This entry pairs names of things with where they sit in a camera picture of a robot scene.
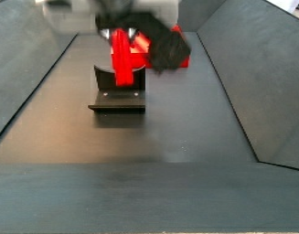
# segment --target gray wall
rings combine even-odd
[[[195,32],[226,0],[182,0],[178,23],[186,32]]]
[[[72,38],[52,32],[35,0],[0,2],[0,132]]]
[[[299,19],[227,0],[198,34],[260,161],[299,168]]]

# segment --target metal panel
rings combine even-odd
[[[195,32],[226,0],[182,0],[178,23],[186,32]]]
[[[260,161],[299,168],[299,19],[228,0],[198,34]]]
[[[52,32],[36,1],[0,3],[0,132],[73,36]]]
[[[0,165],[0,233],[299,233],[299,172],[271,165]]]

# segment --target dark gray surface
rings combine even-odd
[[[299,168],[299,19],[228,0],[198,34],[259,160]]]
[[[0,165],[0,233],[299,232],[299,172],[271,165]]]
[[[147,70],[145,114],[96,115],[93,64],[109,45],[80,36],[0,139],[2,163],[254,162],[207,54],[187,34],[187,69]]]
[[[72,38],[52,32],[35,0],[0,2],[0,132]]]
[[[183,31],[195,32],[226,0],[182,0],[178,24]]]

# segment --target black object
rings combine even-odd
[[[97,95],[95,105],[88,108],[93,111],[140,111],[145,110],[145,68],[133,71],[135,84],[116,86],[115,73],[95,68]]]

